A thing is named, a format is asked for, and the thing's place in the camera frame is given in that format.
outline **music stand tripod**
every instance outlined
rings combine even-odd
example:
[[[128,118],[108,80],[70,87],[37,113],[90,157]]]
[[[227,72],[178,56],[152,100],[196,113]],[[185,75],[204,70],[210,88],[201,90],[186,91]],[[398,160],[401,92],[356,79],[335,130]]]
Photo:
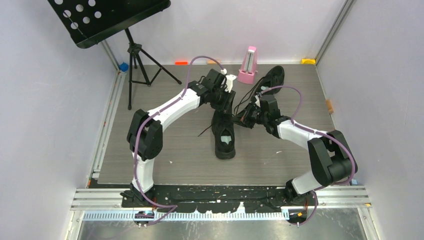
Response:
[[[135,84],[144,84],[150,87],[152,85],[153,81],[156,79],[158,74],[164,70],[171,78],[173,78],[178,84],[181,84],[181,81],[178,80],[170,71],[168,71],[164,66],[162,66],[158,61],[156,61],[152,56],[150,56],[145,50],[143,50],[141,44],[134,43],[133,37],[131,36],[130,30],[128,28],[125,29],[126,37],[129,41],[129,94],[128,94],[128,110],[131,110],[131,98],[132,98],[132,90],[133,90],[133,83]],[[159,66],[159,70],[156,72],[154,77],[149,80],[149,77],[147,76],[145,67],[143,65],[142,59],[140,58],[139,53],[142,52],[144,55],[146,55],[149,59],[151,59],[156,65]],[[137,61],[138,65],[140,66],[141,73],[143,74],[144,80],[143,81],[133,81],[133,60],[134,60],[134,68],[137,69]]]

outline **black shoe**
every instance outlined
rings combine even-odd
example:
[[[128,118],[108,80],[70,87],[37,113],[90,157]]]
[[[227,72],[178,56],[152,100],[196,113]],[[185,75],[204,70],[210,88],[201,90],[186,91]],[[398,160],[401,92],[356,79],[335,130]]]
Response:
[[[212,133],[215,135],[215,155],[219,159],[232,159],[234,147],[234,124],[231,114],[215,111],[212,117]]]
[[[254,91],[254,95],[259,92],[262,92],[265,89],[272,88],[275,86],[280,86],[284,84],[284,68],[282,66],[275,66],[269,70],[269,72],[262,78],[259,82],[256,90]],[[281,90],[281,88],[272,89],[271,91],[267,91],[266,94],[276,94]]]

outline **black music stand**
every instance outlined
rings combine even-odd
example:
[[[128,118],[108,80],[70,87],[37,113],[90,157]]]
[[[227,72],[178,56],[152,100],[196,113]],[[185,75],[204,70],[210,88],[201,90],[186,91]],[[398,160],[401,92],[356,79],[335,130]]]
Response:
[[[73,42],[79,48],[90,48],[125,30],[129,41],[129,110],[132,108],[132,83],[150,86],[161,70],[164,70],[178,84],[181,84],[180,80],[144,51],[141,44],[134,43],[128,29],[141,20],[167,9],[171,5],[170,0],[48,0],[48,2],[68,30]],[[139,55],[140,52],[159,66],[159,70],[151,80],[147,76]],[[138,62],[145,82],[133,81],[133,60],[134,68],[137,68]]]

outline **white wall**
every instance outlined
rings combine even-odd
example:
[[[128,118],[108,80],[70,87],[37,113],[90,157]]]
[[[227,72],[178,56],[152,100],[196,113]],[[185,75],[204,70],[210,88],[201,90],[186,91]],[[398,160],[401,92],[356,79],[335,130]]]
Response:
[[[257,47],[261,63],[299,62],[317,56],[343,3],[172,0],[169,8],[137,23],[130,31],[134,41],[162,64],[190,61],[198,55],[241,63],[248,46]],[[129,63],[125,33],[108,41],[119,63]]]
[[[115,70],[46,0],[0,8],[0,239],[60,240],[84,187]]]
[[[388,240],[424,235],[424,2],[356,1],[318,64]]]

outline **hole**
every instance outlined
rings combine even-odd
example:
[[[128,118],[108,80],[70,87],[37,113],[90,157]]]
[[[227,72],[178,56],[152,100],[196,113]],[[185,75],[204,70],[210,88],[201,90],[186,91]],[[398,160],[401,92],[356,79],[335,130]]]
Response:
[[[65,18],[69,18],[69,17],[71,16],[71,11],[69,11],[69,10],[65,10],[65,11],[63,11],[63,16],[64,16]]]
[[[76,5],[75,9],[76,9],[78,12],[80,12],[80,13],[81,13],[81,12],[84,10],[84,7],[83,7],[83,5],[78,4],[78,5]]]
[[[95,17],[96,19],[99,19],[101,16],[102,16],[102,13],[101,13],[101,12],[99,12],[99,11],[96,11],[96,12],[94,13],[94,17]]]
[[[77,29],[78,28],[78,23],[76,23],[76,22],[71,23],[70,24],[70,28],[71,29]]]
[[[88,24],[88,23],[90,22],[90,18],[89,18],[88,16],[85,16],[85,17],[82,19],[82,22],[83,22],[83,23],[85,23],[85,24]]]

